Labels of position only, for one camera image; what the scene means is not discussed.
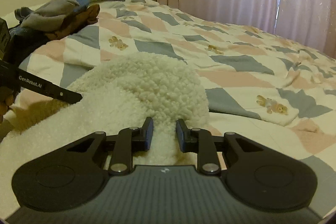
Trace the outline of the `person's left hand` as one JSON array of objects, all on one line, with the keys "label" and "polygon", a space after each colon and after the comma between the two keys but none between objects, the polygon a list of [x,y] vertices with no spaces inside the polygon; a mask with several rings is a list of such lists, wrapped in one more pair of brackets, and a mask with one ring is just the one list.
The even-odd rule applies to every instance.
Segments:
[{"label": "person's left hand", "polygon": [[2,86],[0,90],[0,123],[3,122],[3,116],[8,112],[9,107],[14,103],[14,91]]}]

